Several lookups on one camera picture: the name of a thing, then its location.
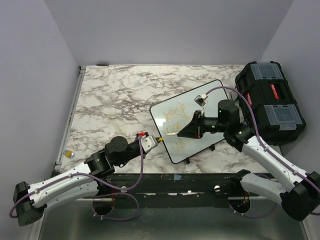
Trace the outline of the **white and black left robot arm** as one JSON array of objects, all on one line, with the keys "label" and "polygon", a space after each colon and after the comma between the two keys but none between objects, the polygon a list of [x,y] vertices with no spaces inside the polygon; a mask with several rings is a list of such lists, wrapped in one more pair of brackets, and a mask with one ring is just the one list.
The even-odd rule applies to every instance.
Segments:
[{"label": "white and black left robot arm", "polygon": [[147,132],[138,133],[131,143],[123,136],[116,136],[102,150],[66,172],[33,184],[18,183],[9,217],[17,219],[19,226],[23,227],[40,220],[45,212],[64,203],[81,198],[127,196],[142,180],[142,172],[136,183],[129,187],[115,186],[107,182],[107,177],[115,172],[115,167],[123,167],[137,157],[143,161],[162,140]]}]

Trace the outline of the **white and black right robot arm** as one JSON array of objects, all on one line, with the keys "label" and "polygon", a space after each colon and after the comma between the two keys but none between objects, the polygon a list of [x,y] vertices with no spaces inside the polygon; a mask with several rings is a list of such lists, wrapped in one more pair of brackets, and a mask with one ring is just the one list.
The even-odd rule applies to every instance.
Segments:
[{"label": "white and black right robot arm", "polygon": [[205,133],[223,133],[224,139],[239,152],[251,157],[265,168],[275,180],[260,177],[248,170],[235,174],[230,191],[241,196],[254,193],[280,205],[294,220],[303,221],[315,215],[320,206],[320,175],[307,173],[276,152],[253,130],[240,122],[239,108],[231,100],[221,100],[217,117],[206,117],[196,110],[191,121],[177,136],[201,139]]}]

